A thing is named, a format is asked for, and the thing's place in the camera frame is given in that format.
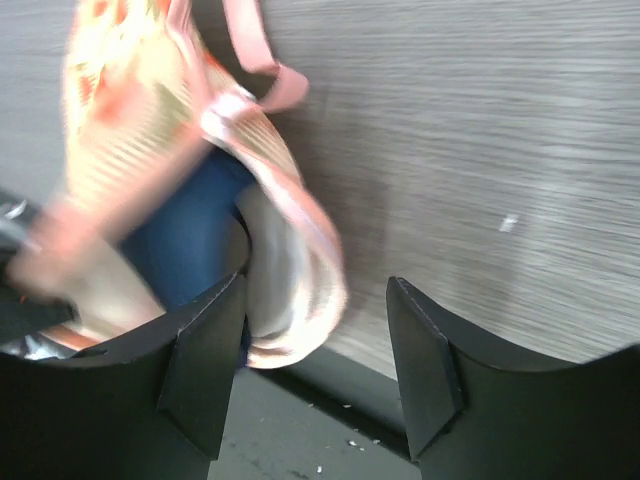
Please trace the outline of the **pink mesh laundry bag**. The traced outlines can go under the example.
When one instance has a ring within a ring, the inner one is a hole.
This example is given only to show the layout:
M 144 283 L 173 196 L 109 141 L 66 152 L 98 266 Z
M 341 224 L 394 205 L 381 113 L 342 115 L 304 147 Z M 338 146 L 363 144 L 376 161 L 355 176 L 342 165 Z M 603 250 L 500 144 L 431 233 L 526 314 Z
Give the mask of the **pink mesh laundry bag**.
M 62 81 L 66 193 L 36 221 L 15 275 L 51 296 L 105 245 L 167 199 L 216 146 L 256 178 L 244 210 L 250 269 L 248 364 L 278 369 L 318 349 L 347 303 L 330 217 L 304 184 L 269 114 L 294 107 L 309 83 L 277 60 L 256 1 L 223 5 L 242 68 L 273 78 L 254 97 L 208 51 L 188 1 L 81 1 Z

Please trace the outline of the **navy blue bra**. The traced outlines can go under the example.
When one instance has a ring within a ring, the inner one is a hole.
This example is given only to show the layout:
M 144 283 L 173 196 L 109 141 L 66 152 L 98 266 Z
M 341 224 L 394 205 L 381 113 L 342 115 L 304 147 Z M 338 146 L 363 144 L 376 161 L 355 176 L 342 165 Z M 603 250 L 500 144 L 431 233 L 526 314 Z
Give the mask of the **navy blue bra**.
M 171 312 L 225 276 L 237 200 L 255 184 L 233 155 L 211 150 L 194 173 L 120 244 L 120 251 Z

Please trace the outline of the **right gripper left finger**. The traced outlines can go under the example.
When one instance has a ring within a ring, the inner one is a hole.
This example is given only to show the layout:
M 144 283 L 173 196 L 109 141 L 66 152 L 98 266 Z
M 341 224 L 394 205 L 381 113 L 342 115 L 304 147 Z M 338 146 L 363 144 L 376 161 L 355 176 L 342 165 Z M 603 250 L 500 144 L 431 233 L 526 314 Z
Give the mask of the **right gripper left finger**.
M 5 479 L 203 479 L 220 451 L 245 320 L 232 275 L 68 359 L 1 358 Z

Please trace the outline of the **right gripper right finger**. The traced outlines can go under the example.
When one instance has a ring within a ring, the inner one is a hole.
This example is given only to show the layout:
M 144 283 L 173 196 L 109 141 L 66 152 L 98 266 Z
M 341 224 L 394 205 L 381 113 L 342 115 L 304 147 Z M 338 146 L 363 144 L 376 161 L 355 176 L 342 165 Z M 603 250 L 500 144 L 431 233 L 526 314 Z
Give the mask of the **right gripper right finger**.
M 635 479 L 639 349 L 572 363 L 503 339 L 403 278 L 387 317 L 425 479 Z

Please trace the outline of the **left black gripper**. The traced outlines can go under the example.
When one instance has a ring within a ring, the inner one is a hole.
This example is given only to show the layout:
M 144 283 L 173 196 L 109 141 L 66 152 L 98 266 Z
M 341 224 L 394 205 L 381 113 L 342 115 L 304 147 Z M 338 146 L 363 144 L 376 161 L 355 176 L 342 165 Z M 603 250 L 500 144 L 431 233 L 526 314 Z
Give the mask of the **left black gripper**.
M 1 190 L 1 344 L 38 334 L 74 319 L 75 305 L 61 297 L 45 297 L 15 275 L 15 258 L 32 250 L 29 227 L 38 208 Z

